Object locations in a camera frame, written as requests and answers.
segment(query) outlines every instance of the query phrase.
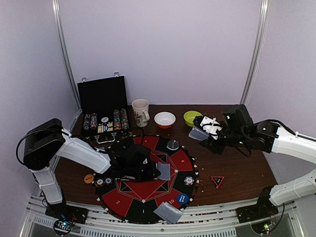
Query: poker chip case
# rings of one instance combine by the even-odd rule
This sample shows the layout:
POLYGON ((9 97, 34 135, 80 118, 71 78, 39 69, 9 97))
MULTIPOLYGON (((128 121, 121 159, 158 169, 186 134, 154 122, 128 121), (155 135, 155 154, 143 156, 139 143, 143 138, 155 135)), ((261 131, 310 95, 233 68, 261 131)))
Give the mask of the poker chip case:
POLYGON ((124 76, 83 80, 77 86, 83 114, 81 135, 105 138, 129 129, 124 76))

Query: wooden table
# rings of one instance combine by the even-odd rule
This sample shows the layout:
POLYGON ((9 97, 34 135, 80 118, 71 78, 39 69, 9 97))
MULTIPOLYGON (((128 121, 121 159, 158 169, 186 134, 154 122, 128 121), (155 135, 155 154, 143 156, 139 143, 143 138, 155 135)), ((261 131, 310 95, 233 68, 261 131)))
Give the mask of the wooden table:
MULTIPOLYGON (((198 144, 198 141, 188 137, 191 128, 186 126, 183 114, 186 111, 195 110, 208 117, 216 117, 222 120, 223 105, 150 105, 151 121, 144 127, 145 134, 159 134, 163 137, 177 140, 197 158, 200 184, 198 192, 191 206, 218 204, 243 199, 258 197, 261 190, 269 185, 275 185, 276 180, 261 151, 253 151, 247 158, 236 149, 226 147, 223 154, 214 155, 211 151, 198 144), (169 111, 176 116, 176 122, 170 129, 158 128, 154 122, 154 116, 158 112, 169 111), (215 188, 210 176, 224 176, 225 179, 220 188, 215 188)), ((129 108, 131 126, 134 119, 129 108)), ((80 133, 82 118, 80 118, 73 131, 80 133)), ((71 160, 61 158, 57 168, 56 177, 62 187, 66 200, 99 205, 96 200, 95 188, 85 184, 83 178, 93 171, 71 160)))

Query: red segment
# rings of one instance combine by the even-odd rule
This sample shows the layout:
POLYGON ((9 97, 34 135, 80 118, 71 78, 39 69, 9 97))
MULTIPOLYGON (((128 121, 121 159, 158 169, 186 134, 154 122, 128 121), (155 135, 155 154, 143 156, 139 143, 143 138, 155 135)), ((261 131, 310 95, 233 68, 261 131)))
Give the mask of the red segment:
POLYGON ((103 195, 102 199, 112 211, 123 217, 127 215, 133 201, 131 197, 120 194, 117 189, 103 195))
POLYGON ((157 206, 160 206, 164 201, 168 202, 169 204, 173 205, 176 208, 180 208, 181 204, 177 202, 177 196, 180 194, 178 190, 172 189, 170 193, 165 194, 161 197, 157 197, 156 203, 157 206))
MULTIPOLYGON (((135 144, 140 144, 142 142, 142 137, 134 137, 134 143, 135 144)), ((157 142, 159 140, 159 137, 144 137, 144 142, 143 142, 143 146, 144 147, 148 147, 150 149, 155 149, 157 142)))
POLYGON ((192 164, 187 154, 180 150, 171 156, 172 162, 175 164, 176 169, 179 171, 193 171, 192 164))
POLYGON ((147 200, 147 197, 154 193, 164 182, 164 180, 150 180, 142 183, 128 181, 125 184, 142 200, 147 200))
POLYGON ((127 195, 127 196, 129 196, 129 197, 131 197, 131 198, 137 199, 137 200, 139 200, 139 201, 142 200, 142 199, 141 199, 136 193, 134 193, 134 192, 124 192, 124 191, 121 191, 120 193, 123 194, 123 195, 127 195))

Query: metal frame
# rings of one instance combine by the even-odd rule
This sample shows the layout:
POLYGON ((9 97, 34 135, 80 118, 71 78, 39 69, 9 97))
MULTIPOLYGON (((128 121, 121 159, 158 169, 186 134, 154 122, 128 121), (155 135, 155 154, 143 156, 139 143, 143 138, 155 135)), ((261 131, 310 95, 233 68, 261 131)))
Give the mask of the metal frame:
MULTIPOLYGON (((43 197, 31 196, 27 210, 23 215, 24 222, 19 230, 19 237, 30 237, 32 223, 51 228, 56 219, 45 215, 43 197)), ((138 225, 122 222, 112 216, 101 206, 67 202, 72 206, 88 209, 86 224, 76 224, 72 234, 84 237, 236 237, 236 227, 249 225, 239 224, 235 209, 252 205, 257 199, 229 202, 225 204, 188 207, 175 225, 161 221, 152 225, 138 225)), ((297 237, 304 237, 301 218, 295 203, 285 206, 285 213, 291 218, 291 224, 297 237)))
MULTIPOLYGON (((68 75, 68 80, 70 82, 70 86, 72 88, 72 92, 74 94, 76 104, 78 108, 80 109, 80 98, 79 98, 79 94, 76 88, 76 83, 74 80, 74 76, 72 73, 72 69, 71 69, 71 65, 70 65, 70 61, 68 57, 64 30, 63 30, 63 25, 62 25, 62 19, 61 19, 61 14, 60 14, 60 8, 59 8, 59 0, 52 0, 52 4, 53 4, 53 12, 54 12, 54 17, 56 21, 57 30, 58 30, 60 45, 61 45, 62 54, 63 54, 63 61, 64 61, 65 68, 67 71, 67 75, 68 75)), ((270 0, 261 1, 261 11, 260 11, 259 22, 258 22, 257 36, 256 36, 255 46, 254 46, 254 50, 253 50, 253 54, 252 54, 252 58, 250 62, 250 67, 249 67, 249 71, 247 75, 247 81, 246 81, 246 84, 242 93, 241 101, 240 101, 241 104, 248 103, 252 86, 253 86, 253 82, 256 76, 259 54, 260 54, 261 46, 263 44, 263 38, 264 38, 266 25, 267 25, 269 4, 270 4, 270 0)))
POLYGON ((250 62, 250 68, 248 71, 247 81, 246 81, 246 84, 242 93, 241 101, 240 101, 241 104, 248 103, 252 86, 254 83, 254 79, 257 73, 258 59, 259 59, 261 47, 263 45, 264 34, 266 31, 266 26, 267 26, 269 4, 270 4, 270 0, 261 1, 261 11, 260 11, 260 17, 259 17, 259 22, 258 22, 257 36, 256 36, 255 46, 253 49, 252 59, 250 62))
POLYGON ((79 98, 79 94, 78 94, 78 91, 76 88, 76 83, 74 80, 73 72, 72 72, 69 57, 68 57, 66 41, 65 41, 65 36, 64 36, 64 30, 63 30, 60 9, 59 9, 59 0, 52 0, 52 5, 53 5, 53 13, 54 13, 54 18, 55 18, 58 36, 59 36, 59 42, 60 42, 61 51, 62 51, 62 55, 63 55, 63 61, 65 64, 65 68, 66 68, 66 72, 67 72, 67 76, 68 76, 68 81, 70 83, 70 87, 71 87, 72 92, 74 94, 76 105, 77 105, 78 109, 80 110, 80 98, 79 98))

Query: ceramic mug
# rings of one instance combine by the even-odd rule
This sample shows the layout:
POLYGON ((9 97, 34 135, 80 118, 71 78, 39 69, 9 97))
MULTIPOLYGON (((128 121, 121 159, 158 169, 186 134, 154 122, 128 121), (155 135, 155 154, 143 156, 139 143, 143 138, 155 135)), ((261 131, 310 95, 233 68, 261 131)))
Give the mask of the ceramic mug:
POLYGON ((150 119, 149 117, 149 103, 147 100, 138 99, 132 103, 134 118, 136 125, 139 127, 145 127, 150 119))

